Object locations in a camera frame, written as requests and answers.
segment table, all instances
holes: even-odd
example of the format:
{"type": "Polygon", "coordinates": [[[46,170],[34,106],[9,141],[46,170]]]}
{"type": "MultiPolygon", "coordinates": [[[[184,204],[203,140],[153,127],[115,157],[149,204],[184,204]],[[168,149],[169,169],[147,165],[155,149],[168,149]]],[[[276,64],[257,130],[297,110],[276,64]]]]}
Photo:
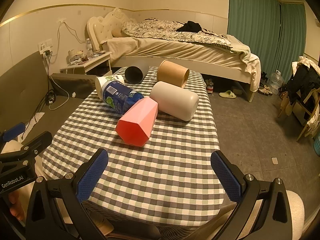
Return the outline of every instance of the table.
{"type": "Polygon", "coordinates": [[[66,68],[60,69],[61,73],[71,73],[71,74],[86,74],[89,70],[92,70],[96,66],[100,65],[103,62],[108,61],[108,71],[106,73],[107,76],[112,75],[111,65],[110,65],[110,54],[111,51],[107,51],[106,53],[98,56],[89,58],[84,64],[78,65],[68,65],[66,68]]]}
{"type": "MultiPolygon", "coordinates": [[[[156,73],[151,67],[141,84],[126,85],[147,96],[156,73]]],[[[62,178],[103,147],[109,163],[86,205],[111,220],[154,224],[162,239],[185,238],[218,214],[224,197],[210,165],[219,143],[201,74],[190,71],[185,89],[199,96],[194,117],[184,122],[159,112],[144,147],[123,143],[115,132],[121,115],[92,92],[44,151],[44,172],[52,179],[62,178]]]]}

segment window curtain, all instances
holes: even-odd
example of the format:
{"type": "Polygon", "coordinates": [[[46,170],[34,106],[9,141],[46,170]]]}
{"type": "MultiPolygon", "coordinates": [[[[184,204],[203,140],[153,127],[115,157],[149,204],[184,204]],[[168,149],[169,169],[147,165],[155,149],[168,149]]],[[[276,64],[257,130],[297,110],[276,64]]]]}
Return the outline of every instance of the window curtain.
{"type": "Polygon", "coordinates": [[[280,33],[278,0],[229,0],[228,34],[260,58],[261,72],[274,72],[280,33]]]}
{"type": "Polygon", "coordinates": [[[303,56],[307,21],[304,4],[281,4],[281,28],[273,72],[279,70],[285,81],[292,75],[292,62],[303,56]]]}

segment sofa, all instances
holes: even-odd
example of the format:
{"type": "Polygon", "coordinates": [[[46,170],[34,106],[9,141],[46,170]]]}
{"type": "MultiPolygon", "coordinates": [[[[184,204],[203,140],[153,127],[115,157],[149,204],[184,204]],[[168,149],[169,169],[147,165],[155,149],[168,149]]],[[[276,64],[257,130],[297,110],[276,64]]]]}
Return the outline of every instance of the sofa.
{"type": "Polygon", "coordinates": [[[54,136],[68,117],[95,90],[94,75],[81,74],[52,74],[48,80],[45,61],[39,52],[35,52],[0,76],[0,131],[7,130],[19,122],[27,124],[41,99],[49,88],[56,92],[56,101],[51,108],[56,108],[68,98],[66,92],[61,90],[53,81],[66,90],[69,100],[57,110],[50,110],[49,106],[38,111],[43,117],[32,128],[23,144],[44,131],[54,136]]]}

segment pink hexagonal cup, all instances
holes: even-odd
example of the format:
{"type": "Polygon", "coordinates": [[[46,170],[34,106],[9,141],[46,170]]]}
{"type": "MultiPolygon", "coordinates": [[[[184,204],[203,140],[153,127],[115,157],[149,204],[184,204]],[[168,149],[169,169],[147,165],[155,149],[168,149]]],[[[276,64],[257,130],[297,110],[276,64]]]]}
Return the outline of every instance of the pink hexagonal cup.
{"type": "Polygon", "coordinates": [[[158,103],[140,99],[118,121],[116,132],[124,143],[142,147],[149,140],[158,114],[158,103]]]}

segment blue gripper pad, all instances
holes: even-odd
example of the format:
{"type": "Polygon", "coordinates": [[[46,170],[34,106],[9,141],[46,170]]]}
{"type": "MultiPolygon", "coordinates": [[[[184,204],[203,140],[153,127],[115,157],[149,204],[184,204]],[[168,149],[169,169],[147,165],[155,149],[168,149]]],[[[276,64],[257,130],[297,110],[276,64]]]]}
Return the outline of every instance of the blue gripper pad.
{"type": "Polygon", "coordinates": [[[26,129],[26,126],[23,122],[18,123],[14,127],[10,128],[9,130],[3,133],[2,140],[4,142],[10,142],[14,138],[16,138],[19,134],[23,133],[26,129]]]}
{"type": "Polygon", "coordinates": [[[107,165],[108,153],[103,150],[78,182],[76,197],[80,203],[90,197],[107,165]]]}
{"type": "Polygon", "coordinates": [[[216,152],[211,154],[210,161],[212,169],[220,180],[230,200],[239,203],[242,198],[240,183],[216,152]]]}

